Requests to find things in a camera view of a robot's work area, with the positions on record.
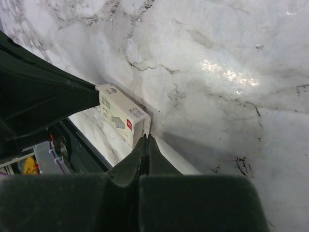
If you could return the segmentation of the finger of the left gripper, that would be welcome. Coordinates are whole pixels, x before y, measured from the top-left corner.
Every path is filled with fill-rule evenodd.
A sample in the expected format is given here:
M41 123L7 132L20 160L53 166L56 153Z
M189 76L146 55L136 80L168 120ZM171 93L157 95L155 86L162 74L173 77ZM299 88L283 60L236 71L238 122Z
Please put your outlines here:
M0 159L49 140L48 128L99 105L95 85L0 34Z

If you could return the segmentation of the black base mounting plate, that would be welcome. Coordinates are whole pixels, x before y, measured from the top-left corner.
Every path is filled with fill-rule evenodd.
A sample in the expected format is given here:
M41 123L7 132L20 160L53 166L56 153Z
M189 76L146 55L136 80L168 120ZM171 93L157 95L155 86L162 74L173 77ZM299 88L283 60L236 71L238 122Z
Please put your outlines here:
M112 165L69 120L48 128L52 154L71 173L105 173Z

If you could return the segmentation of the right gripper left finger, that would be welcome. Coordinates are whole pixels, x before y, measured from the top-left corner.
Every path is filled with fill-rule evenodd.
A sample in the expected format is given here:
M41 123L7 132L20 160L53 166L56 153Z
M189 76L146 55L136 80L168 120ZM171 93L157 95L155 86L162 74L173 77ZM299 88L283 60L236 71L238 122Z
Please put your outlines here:
M105 173L11 175L0 181L3 232L135 232L147 138Z

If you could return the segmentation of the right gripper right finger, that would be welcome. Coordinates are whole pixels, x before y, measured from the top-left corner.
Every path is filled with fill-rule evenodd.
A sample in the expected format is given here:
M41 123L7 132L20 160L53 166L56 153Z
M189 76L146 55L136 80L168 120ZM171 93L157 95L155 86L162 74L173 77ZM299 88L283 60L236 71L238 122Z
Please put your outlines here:
M184 175L146 143L146 173L139 179L141 232L267 232L253 184L231 175Z

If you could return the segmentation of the white staples box sleeve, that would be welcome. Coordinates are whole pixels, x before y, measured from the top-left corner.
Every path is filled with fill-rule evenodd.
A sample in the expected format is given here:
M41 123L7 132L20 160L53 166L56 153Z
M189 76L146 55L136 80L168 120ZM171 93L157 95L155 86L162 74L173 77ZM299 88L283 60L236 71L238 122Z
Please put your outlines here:
M151 117L116 86L96 86L102 116L134 147L138 140L150 132Z

